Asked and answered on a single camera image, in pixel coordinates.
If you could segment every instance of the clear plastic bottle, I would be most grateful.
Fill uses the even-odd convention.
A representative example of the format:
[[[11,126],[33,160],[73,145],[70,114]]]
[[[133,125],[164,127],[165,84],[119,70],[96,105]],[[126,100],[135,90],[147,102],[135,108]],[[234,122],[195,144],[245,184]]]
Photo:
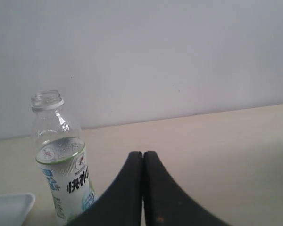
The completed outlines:
[[[74,219],[96,200],[81,127],[63,111],[63,105],[58,91],[32,96],[36,160],[50,186],[60,225]]]

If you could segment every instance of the white wall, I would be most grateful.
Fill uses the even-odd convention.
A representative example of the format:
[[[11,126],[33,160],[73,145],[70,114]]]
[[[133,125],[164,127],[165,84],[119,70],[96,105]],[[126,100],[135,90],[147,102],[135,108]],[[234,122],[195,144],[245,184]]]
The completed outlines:
[[[283,0],[0,0],[0,138],[49,89],[84,128],[283,103]]]

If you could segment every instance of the white tray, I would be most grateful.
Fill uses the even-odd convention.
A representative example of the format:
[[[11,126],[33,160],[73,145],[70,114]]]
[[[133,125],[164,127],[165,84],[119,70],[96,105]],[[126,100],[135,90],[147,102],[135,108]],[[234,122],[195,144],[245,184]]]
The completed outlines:
[[[34,202],[32,193],[0,195],[0,226],[21,226]]]

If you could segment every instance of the bottle label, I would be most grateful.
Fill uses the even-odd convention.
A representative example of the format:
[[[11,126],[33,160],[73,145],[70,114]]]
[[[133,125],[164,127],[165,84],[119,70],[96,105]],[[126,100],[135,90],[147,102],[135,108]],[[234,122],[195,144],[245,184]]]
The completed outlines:
[[[69,142],[74,141],[77,142],[78,139],[69,139]],[[54,161],[57,160],[55,156],[59,155],[59,152],[65,153],[65,149],[60,146],[54,143],[45,146],[38,153],[37,162],[51,189],[58,222],[65,225],[88,209],[97,197],[89,179],[85,146],[80,152],[76,152],[74,157]]]

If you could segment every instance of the black object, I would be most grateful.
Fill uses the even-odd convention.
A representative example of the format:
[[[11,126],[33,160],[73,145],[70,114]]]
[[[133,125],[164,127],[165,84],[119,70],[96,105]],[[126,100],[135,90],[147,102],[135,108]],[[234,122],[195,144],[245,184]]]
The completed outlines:
[[[144,154],[143,196],[147,226],[228,226],[179,187],[154,151]]]
[[[106,192],[67,226],[140,226],[142,153],[130,152]]]

